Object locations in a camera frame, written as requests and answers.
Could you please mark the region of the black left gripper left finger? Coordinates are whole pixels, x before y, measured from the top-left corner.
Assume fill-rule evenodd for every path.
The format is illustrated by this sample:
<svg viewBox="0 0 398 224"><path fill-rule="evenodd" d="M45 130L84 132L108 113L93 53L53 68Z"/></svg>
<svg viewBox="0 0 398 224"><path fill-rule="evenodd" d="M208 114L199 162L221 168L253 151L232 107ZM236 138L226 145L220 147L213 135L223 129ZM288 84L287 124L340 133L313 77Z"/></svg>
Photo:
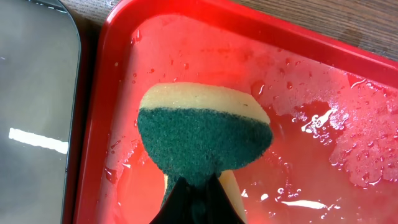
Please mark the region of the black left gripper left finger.
<svg viewBox="0 0 398 224"><path fill-rule="evenodd" d="M180 177L166 202L150 224L191 224L192 191L186 179Z"/></svg>

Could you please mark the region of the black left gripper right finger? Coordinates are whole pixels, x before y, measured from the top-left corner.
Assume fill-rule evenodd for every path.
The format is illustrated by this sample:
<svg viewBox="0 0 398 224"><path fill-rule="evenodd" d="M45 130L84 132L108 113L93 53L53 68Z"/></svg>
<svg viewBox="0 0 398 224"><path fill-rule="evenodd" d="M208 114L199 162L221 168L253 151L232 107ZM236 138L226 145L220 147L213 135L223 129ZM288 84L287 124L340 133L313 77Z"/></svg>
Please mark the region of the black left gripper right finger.
<svg viewBox="0 0 398 224"><path fill-rule="evenodd" d="M206 181L203 201L205 224L244 224L215 174Z"/></svg>

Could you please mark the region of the yellow green sponge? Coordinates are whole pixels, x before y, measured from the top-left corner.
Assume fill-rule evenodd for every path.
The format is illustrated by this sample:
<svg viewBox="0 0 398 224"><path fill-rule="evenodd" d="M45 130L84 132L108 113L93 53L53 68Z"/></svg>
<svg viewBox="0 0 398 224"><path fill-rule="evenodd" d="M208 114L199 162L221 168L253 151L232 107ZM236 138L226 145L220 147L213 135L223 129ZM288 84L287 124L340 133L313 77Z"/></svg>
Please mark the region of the yellow green sponge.
<svg viewBox="0 0 398 224"><path fill-rule="evenodd" d="M137 127L165 176L162 206L183 177L191 186L193 223L205 223L204 188L215 174L246 223L234 171L258 160L273 141L270 119L251 95L223 86L159 83L142 97Z"/></svg>

